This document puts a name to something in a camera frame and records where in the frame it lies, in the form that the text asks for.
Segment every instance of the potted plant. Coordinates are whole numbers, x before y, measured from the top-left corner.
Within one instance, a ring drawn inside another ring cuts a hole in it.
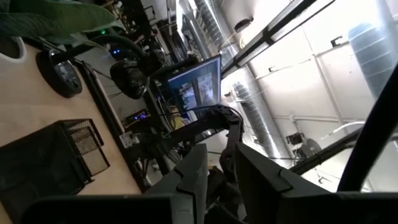
[[[68,0],[0,0],[0,72],[22,63],[21,37],[56,44],[84,42],[84,31],[117,26],[115,17],[94,4]]]

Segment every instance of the white wall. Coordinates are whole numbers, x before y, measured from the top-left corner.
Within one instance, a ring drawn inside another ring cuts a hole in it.
[[[275,122],[281,135],[286,136],[297,132],[294,124],[287,119],[289,116],[302,117],[303,119],[297,121],[301,132],[306,137],[316,140],[321,147],[326,147],[345,135],[343,131],[340,131],[322,139],[323,136],[340,126],[337,122],[338,114],[344,120],[367,118],[373,107],[374,98],[363,78],[351,46],[346,44],[330,50],[332,39],[346,35],[350,27],[370,15],[372,8],[366,7],[363,2],[365,1],[337,0],[302,28],[297,29],[251,62],[258,77],[265,75],[264,78],[259,79],[259,84],[271,113],[277,118]],[[392,13],[397,13],[398,1],[388,2]],[[239,12],[239,7],[242,7],[244,3],[239,0],[229,0],[223,4],[223,12],[229,26],[233,27],[245,16]],[[287,3],[288,1],[249,1],[251,9],[254,9],[254,23],[238,34],[237,38],[243,38],[244,42],[249,42],[277,14],[278,11],[274,13],[275,10],[281,10]],[[273,10],[272,17],[265,13],[271,9]],[[316,54],[330,50],[317,59],[326,84],[336,102],[337,110],[331,103],[331,97],[328,95],[315,61],[307,60],[312,54],[308,42]],[[268,71],[268,68],[273,66],[283,68],[289,65],[295,66],[274,73]],[[304,118],[335,121],[309,121]],[[349,154],[350,151],[343,152],[317,169],[340,177]],[[398,190],[397,161],[397,149],[393,144],[389,144],[369,176],[374,190]]]

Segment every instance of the pipe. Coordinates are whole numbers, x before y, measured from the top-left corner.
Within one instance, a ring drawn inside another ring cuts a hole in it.
[[[348,45],[348,44],[349,44],[349,41],[345,41],[345,42],[343,42],[343,43],[337,45],[336,47],[333,47],[333,48],[330,48],[330,49],[328,49],[328,50],[325,50],[325,51],[322,51],[322,52],[320,52],[320,53],[315,54],[315,58],[320,57],[320,56],[322,56],[322,55],[324,55],[324,54],[327,54],[327,53],[329,53],[329,52],[331,52],[331,51],[333,51],[333,50],[336,50],[336,49],[338,49],[338,48],[340,48],[340,47],[346,46],[346,45]],[[276,73],[276,72],[279,72],[279,71],[281,71],[281,70],[284,70],[284,69],[286,69],[286,68],[292,68],[292,67],[295,67],[295,66],[297,66],[297,65],[301,65],[301,64],[303,64],[303,63],[305,63],[305,62],[309,62],[309,61],[311,61],[311,60],[312,60],[312,57],[309,57],[309,58],[307,58],[307,59],[305,59],[305,60],[302,60],[302,61],[299,62],[299,63],[293,64],[293,65],[284,66],[284,67],[282,67],[282,68],[278,68],[277,70],[274,70],[274,71],[272,71],[272,72],[270,72],[270,73],[268,73],[268,74],[260,75],[260,76],[256,77],[256,80],[265,78],[265,77],[267,77],[267,76],[269,76],[269,75],[272,75],[272,74],[274,74],[274,73]]]
[[[233,58],[238,52],[237,46],[231,45],[229,41],[232,32],[227,26],[220,8],[216,4],[213,4],[213,1],[195,0],[195,3],[198,10],[201,12],[200,16],[216,47],[219,49],[225,43],[229,43],[229,47],[224,48],[224,51],[221,53],[222,64],[225,66],[226,62]],[[280,132],[277,129],[275,121],[272,119],[271,112],[262,95],[258,94],[261,91],[251,69],[249,67],[244,67],[234,75],[236,78],[234,77],[235,81],[232,84],[232,88],[236,96],[244,101],[241,105],[244,108],[253,130],[256,130],[255,134],[260,144],[266,146],[264,147],[265,153],[269,157],[292,157],[282,138],[276,137],[280,136]],[[278,163],[284,167],[290,165],[287,161],[278,161]]]
[[[250,41],[245,48],[243,48],[236,56],[234,56],[227,65],[223,68],[223,78],[235,72],[240,67],[250,62],[253,58],[257,57],[263,51],[267,50],[270,46],[280,41],[296,28],[300,27],[311,18],[316,16],[319,12],[322,12],[328,6],[333,4],[336,0],[330,1],[328,4],[320,8],[316,13],[312,14],[308,18],[304,19],[293,29],[279,34],[274,37],[276,33],[285,28],[285,26],[292,22],[297,16],[303,13],[308,7],[310,7],[317,0],[293,0],[281,13],[278,14],[263,30]]]
[[[200,31],[200,26],[195,19],[195,16],[193,15],[193,10],[191,8],[191,5],[186,0],[180,0],[178,2],[182,8],[182,11],[184,13],[184,16],[186,18],[186,25],[188,25],[188,28],[192,34],[192,37],[197,44],[198,50],[201,54],[201,57],[203,59],[208,59],[211,57],[209,48],[206,45],[205,38],[203,38],[203,35]]]
[[[332,90],[330,88],[330,84],[329,84],[328,80],[326,79],[325,74],[323,73],[321,65],[319,64],[319,61],[318,61],[318,59],[315,56],[315,53],[314,53],[314,51],[312,49],[312,46],[311,46],[311,43],[310,43],[310,41],[309,41],[309,39],[307,37],[307,34],[305,33],[305,30],[303,28],[302,28],[302,31],[303,31],[305,40],[307,41],[308,47],[310,48],[310,51],[312,53],[312,55],[311,55],[312,56],[312,60],[315,62],[315,65],[317,66],[318,73],[319,73],[319,75],[321,77],[321,80],[322,80],[322,83],[323,83],[323,87],[325,87],[326,94],[328,95],[331,107],[333,108],[333,111],[335,112],[335,114],[337,116],[337,120],[338,120],[339,124],[340,125],[344,125],[343,116],[341,115],[340,110],[338,109],[338,106],[337,106],[337,102],[335,100],[335,94],[332,92]],[[346,128],[344,129],[344,133],[348,134],[348,130]]]
[[[398,124],[398,66],[376,101],[362,133],[348,159],[338,191],[360,191],[365,178],[377,161]]]
[[[316,116],[272,116],[274,119],[287,119],[291,120],[294,119],[296,121],[323,121],[323,122],[331,122],[331,123],[338,123],[337,118],[333,117],[316,117]],[[351,118],[351,119],[344,119],[344,123],[350,123],[355,121],[361,121],[362,119],[359,118]]]
[[[365,8],[372,8],[365,12],[361,23],[349,30],[348,39],[363,77],[377,99],[398,61],[398,31],[385,0],[362,2]]]

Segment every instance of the white pot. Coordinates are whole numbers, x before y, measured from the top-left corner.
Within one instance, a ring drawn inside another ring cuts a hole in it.
[[[0,73],[24,63],[26,60],[26,47],[24,41],[20,37],[13,37],[13,39],[17,42],[19,47],[19,58],[10,58],[7,55],[0,53]]]

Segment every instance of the computer monitor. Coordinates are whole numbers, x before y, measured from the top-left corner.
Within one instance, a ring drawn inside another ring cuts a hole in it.
[[[200,62],[168,82],[181,112],[217,105],[221,101],[221,56]]]

